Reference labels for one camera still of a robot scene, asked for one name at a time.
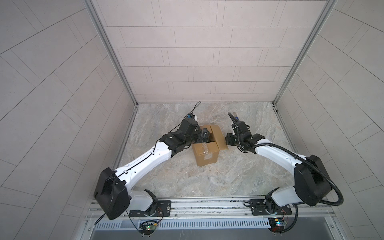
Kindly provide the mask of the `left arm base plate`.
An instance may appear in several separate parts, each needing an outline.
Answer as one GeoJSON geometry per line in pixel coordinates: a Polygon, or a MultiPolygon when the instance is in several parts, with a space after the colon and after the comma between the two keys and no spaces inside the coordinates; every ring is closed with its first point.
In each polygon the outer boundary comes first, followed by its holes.
{"type": "Polygon", "coordinates": [[[143,217],[143,218],[154,218],[154,217],[169,217],[171,211],[171,201],[158,201],[155,207],[152,204],[147,211],[133,210],[129,211],[130,217],[143,217]]]}

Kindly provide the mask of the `brown taped cardboard box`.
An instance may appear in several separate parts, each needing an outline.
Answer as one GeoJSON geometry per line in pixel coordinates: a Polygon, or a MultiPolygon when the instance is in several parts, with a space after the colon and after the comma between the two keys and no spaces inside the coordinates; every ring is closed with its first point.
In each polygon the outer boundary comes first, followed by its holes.
{"type": "Polygon", "coordinates": [[[199,167],[216,163],[220,151],[229,149],[222,130],[218,125],[205,125],[202,128],[207,128],[210,132],[209,142],[192,144],[196,163],[199,167]]]}

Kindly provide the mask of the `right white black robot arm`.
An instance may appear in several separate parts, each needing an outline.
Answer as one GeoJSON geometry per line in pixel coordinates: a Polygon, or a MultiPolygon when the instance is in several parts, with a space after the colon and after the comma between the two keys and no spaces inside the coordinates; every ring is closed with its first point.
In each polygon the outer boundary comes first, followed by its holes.
{"type": "Polygon", "coordinates": [[[317,156],[306,157],[276,145],[260,134],[252,134],[249,126],[232,118],[233,133],[225,137],[227,145],[236,146],[242,153],[253,153],[272,160],[294,176],[294,185],[276,188],[265,197],[264,206],[272,215],[286,205],[322,203],[338,206],[343,195],[330,179],[323,162],[317,156]]]}

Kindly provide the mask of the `blue utility knife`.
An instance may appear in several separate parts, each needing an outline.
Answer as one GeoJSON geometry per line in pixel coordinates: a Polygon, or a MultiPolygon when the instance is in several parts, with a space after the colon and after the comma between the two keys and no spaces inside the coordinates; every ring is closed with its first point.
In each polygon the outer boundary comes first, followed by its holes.
{"type": "Polygon", "coordinates": [[[236,121],[239,121],[239,117],[237,116],[237,114],[236,114],[235,112],[233,112],[232,115],[233,115],[233,117],[234,117],[234,119],[235,119],[236,121]]]}

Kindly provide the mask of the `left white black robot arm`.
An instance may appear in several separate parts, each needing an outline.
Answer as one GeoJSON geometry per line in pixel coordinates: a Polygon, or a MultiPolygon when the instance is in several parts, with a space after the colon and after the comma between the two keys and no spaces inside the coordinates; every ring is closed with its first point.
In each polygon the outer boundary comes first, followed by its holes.
{"type": "Polygon", "coordinates": [[[94,198],[109,220],[126,211],[141,211],[151,216],[157,210],[157,197],[149,190],[135,191],[134,185],[156,166],[188,146],[208,143],[209,140],[209,130],[201,128],[195,119],[182,120],[176,131],[163,135],[140,157],[116,170],[104,169],[100,173],[94,198]]]}

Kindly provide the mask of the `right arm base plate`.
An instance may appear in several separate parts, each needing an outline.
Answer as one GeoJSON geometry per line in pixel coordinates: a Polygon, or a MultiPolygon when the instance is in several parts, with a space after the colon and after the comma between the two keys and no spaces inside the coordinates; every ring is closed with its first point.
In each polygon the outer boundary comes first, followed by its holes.
{"type": "Polygon", "coordinates": [[[261,199],[253,199],[244,202],[244,206],[251,209],[253,216],[283,216],[283,215],[292,215],[292,209],[289,205],[284,207],[276,207],[274,210],[267,210],[267,206],[265,205],[265,200],[261,199]]]}

